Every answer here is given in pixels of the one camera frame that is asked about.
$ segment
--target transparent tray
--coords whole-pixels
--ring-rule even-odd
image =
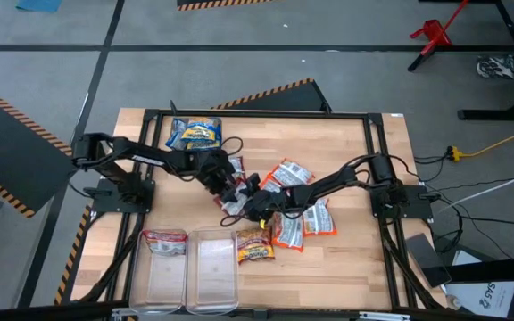
[[[157,228],[157,232],[186,232],[171,227]],[[165,256],[153,253],[140,233],[136,264],[130,291],[129,306],[139,315],[165,315],[184,305],[184,285],[187,256]]]
[[[239,303],[236,232],[198,230],[187,243],[186,309],[197,315],[228,313]]]

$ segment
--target concrete floor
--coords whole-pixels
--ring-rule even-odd
[[[0,0],[0,44],[102,44],[114,0],[64,1],[59,12],[20,12]],[[508,9],[514,19],[514,2]],[[449,18],[454,4],[416,0],[285,0],[196,12],[178,12],[172,1],[127,1],[114,44],[223,45],[415,45],[408,35],[422,21]],[[449,32],[457,45],[511,45],[492,5],[470,5]],[[70,140],[98,53],[0,53],[0,95],[33,120]],[[413,151],[437,155],[448,144],[474,151],[514,134],[514,122],[462,122],[461,108],[503,109],[514,103],[514,81],[484,80],[477,55],[438,53],[417,73],[406,72],[414,53],[110,53],[87,132],[111,133],[120,107],[209,108],[233,98],[315,78],[335,111],[400,112],[408,122]],[[420,166],[422,177],[434,165]],[[514,177],[514,142],[482,158],[446,163],[435,188]],[[96,175],[77,175],[77,186]],[[446,193],[459,199],[484,187]],[[86,200],[68,192],[40,276],[35,305],[52,304]],[[467,205],[480,218],[514,219],[514,186]],[[0,210],[0,309],[14,305],[37,244],[45,211],[25,219]],[[457,227],[451,212],[434,230]],[[477,223],[514,257],[514,226]],[[502,254],[466,222],[461,243],[495,258]],[[4,273],[13,266],[12,273]]]

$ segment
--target wooden tabletop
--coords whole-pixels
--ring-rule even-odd
[[[121,109],[115,136],[137,140],[143,109]],[[415,164],[410,139],[402,115],[383,115],[388,150],[406,160],[411,170]],[[245,171],[261,177],[284,158],[298,161],[315,177],[322,178],[338,170],[348,160],[366,154],[362,122],[353,119],[267,119],[223,117],[223,137],[239,136],[244,149]],[[162,123],[160,148],[170,135],[171,117]],[[153,130],[150,130],[151,141]],[[373,130],[377,147],[376,130]],[[224,146],[234,151],[235,141]],[[122,161],[126,170],[129,161]],[[398,178],[404,184],[416,184],[399,161],[394,161]],[[145,221],[146,229],[160,226],[179,227],[187,232],[202,227],[220,227],[223,212],[199,182],[185,183],[155,169],[156,190],[152,211]],[[272,261],[245,262],[239,266],[239,306],[242,308],[300,309],[390,309],[386,270],[377,221],[372,216],[369,194],[359,188],[347,188],[328,196],[328,210],[338,230],[336,236],[311,236],[304,240],[304,252],[275,247]],[[431,242],[427,226],[419,219],[404,219],[406,237],[424,233]],[[232,226],[240,230],[257,226],[243,220]],[[120,227],[120,213],[109,213],[88,231],[71,295],[76,300],[112,262]],[[410,262],[423,284],[419,270]],[[122,268],[116,298],[121,296]],[[402,305],[407,305],[402,273],[395,269]],[[445,305],[439,289],[434,298]]]

